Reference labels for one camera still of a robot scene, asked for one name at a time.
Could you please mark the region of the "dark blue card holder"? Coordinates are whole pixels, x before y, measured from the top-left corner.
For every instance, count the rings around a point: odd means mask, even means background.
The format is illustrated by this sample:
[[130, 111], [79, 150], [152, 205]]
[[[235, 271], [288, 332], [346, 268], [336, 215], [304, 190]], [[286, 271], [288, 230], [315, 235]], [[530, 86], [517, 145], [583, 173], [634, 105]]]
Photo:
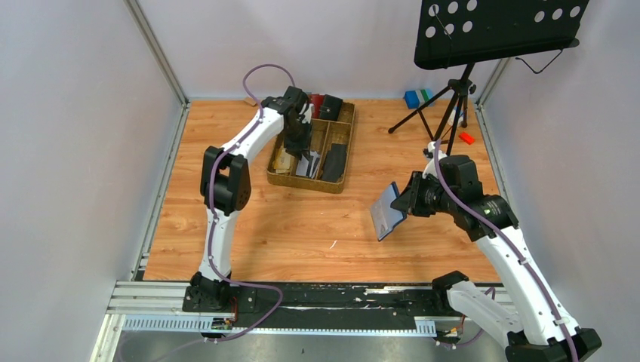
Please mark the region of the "dark blue card holder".
[[400, 196], [395, 181], [391, 182], [381, 193], [380, 197], [370, 207], [370, 214], [374, 224], [374, 231], [378, 241], [382, 241], [402, 222], [407, 214], [392, 208], [391, 203]]

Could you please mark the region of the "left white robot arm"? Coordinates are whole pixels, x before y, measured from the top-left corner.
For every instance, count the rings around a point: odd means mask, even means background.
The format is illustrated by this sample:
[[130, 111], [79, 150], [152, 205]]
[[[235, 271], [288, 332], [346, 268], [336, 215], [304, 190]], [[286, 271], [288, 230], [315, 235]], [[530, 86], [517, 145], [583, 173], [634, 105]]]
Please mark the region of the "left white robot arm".
[[210, 146], [203, 156], [201, 194], [207, 213], [203, 257], [192, 276], [186, 300], [205, 311], [223, 310], [230, 300], [230, 252], [240, 212], [251, 197], [250, 165], [267, 143], [283, 138], [285, 152], [308, 158], [312, 104], [295, 86], [280, 97], [260, 102], [254, 118], [221, 147]]

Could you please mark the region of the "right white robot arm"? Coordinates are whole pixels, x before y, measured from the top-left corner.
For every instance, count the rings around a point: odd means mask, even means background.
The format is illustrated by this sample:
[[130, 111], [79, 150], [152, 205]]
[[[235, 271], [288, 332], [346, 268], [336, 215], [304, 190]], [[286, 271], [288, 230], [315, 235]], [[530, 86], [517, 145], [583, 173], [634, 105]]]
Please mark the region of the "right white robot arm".
[[446, 213], [483, 252], [512, 300], [510, 311], [460, 271], [433, 280], [440, 303], [472, 318], [504, 349], [509, 361], [585, 361], [602, 347], [593, 328], [580, 326], [562, 305], [528, 250], [508, 201], [484, 193], [466, 155], [428, 152], [389, 206], [404, 215]]

